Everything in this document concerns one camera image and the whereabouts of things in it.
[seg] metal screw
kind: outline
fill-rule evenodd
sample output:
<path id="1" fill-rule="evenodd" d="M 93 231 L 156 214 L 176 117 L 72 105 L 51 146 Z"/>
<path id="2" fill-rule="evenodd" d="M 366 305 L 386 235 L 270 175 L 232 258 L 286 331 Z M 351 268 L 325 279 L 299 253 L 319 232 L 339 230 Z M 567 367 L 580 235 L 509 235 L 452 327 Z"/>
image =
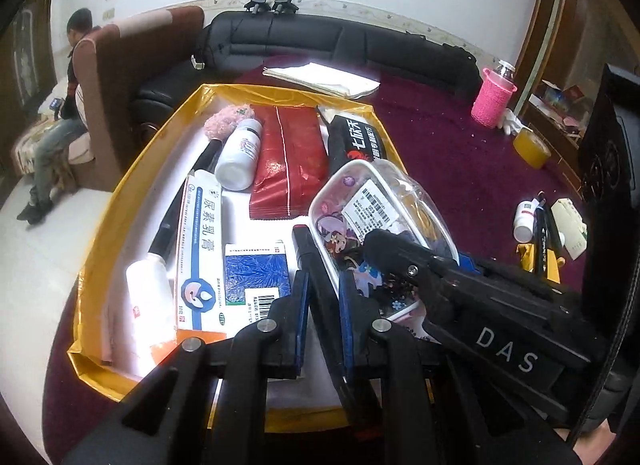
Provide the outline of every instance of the metal screw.
<path id="1" fill-rule="evenodd" d="M 189 352 L 195 351 L 200 346 L 202 346 L 202 341 L 197 337 L 190 337 L 182 342 L 182 349 Z"/>
<path id="2" fill-rule="evenodd" d="M 262 319 L 258 322 L 258 330 L 268 333 L 276 329 L 278 323 L 273 319 Z"/>
<path id="3" fill-rule="evenodd" d="M 384 333 L 385 331 L 389 331 L 391 329 L 391 323 L 387 319 L 375 319 L 371 323 L 372 328 L 379 332 Z"/>

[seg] black package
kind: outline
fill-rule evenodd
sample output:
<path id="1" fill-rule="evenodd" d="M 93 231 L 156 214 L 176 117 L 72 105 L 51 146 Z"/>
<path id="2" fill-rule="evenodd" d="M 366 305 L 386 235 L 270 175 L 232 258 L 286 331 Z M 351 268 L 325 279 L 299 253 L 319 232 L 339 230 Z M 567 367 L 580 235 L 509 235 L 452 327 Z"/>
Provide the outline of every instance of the black package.
<path id="1" fill-rule="evenodd" d="M 336 114 L 327 128 L 331 175 L 351 160 L 386 159 L 385 146 L 372 125 Z"/>

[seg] white floor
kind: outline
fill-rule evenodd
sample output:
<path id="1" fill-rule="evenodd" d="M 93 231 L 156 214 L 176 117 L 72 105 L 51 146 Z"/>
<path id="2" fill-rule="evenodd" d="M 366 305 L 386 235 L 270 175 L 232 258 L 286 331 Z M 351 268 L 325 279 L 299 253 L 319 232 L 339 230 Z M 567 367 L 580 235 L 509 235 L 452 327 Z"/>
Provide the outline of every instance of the white floor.
<path id="1" fill-rule="evenodd" d="M 0 210 L 0 391 L 34 447 L 42 441 L 47 361 L 62 309 L 111 196 L 81 189 L 63 196 L 45 222 L 15 217 L 29 199 L 18 183 Z"/>

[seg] black clip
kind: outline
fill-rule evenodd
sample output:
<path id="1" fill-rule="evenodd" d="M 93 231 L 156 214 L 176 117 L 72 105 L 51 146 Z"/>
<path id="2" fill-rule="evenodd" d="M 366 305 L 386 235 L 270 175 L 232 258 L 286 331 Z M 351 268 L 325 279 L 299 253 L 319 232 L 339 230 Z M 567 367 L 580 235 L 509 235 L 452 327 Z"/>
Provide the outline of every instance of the black clip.
<path id="1" fill-rule="evenodd" d="M 267 0 L 250 0 L 244 5 L 248 12 L 257 15 L 258 13 L 266 13 L 271 11 L 271 5 Z"/>
<path id="2" fill-rule="evenodd" d="M 300 8 L 293 4 L 293 0 L 275 0 L 273 1 L 273 13 L 276 15 L 288 13 L 293 15 Z"/>

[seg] urea cream box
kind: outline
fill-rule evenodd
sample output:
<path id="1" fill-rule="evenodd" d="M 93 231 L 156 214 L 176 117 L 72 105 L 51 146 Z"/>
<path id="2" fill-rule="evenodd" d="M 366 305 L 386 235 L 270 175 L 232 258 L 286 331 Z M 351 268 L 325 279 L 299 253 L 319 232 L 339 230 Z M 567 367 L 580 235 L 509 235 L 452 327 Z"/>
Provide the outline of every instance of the urea cream box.
<path id="1" fill-rule="evenodd" d="M 226 338 L 218 319 L 225 301 L 221 194 L 216 177 L 204 170 L 184 184 L 176 250 L 178 344 L 189 337 L 206 343 Z"/>

